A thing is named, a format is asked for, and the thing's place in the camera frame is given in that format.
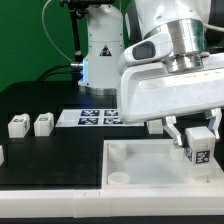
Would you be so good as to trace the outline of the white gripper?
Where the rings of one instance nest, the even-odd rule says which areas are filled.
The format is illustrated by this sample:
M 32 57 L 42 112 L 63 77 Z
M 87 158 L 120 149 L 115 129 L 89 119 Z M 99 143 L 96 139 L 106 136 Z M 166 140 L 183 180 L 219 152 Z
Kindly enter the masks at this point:
M 171 36 L 162 32 L 122 53 L 117 88 L 120 120 L 134 124 L 164 118 L 163 129 L 173 139 L 174 146 L 182 148 L 175 116 L 208 110 L 205 112 L 208 129 L 219 141 L 222 111 L 218 107 L 224 107 L 224 53 L 205 57 L 202 69 L 171 73 L 163 60 L 172 50 Z

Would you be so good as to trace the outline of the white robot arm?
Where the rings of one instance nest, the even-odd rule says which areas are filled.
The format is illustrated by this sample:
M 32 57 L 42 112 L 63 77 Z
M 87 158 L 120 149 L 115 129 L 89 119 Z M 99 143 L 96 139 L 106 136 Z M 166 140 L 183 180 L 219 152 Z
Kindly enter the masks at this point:
M 125 15 L 98 0 L 88 11 L 83 89 L 115 92 L 126 124 L 161 119 L 178 145 L 178 116 L 204 112 L 219 135 L 224 53 L 207 43 L 224 32 L 224 0 L 132 0 Z

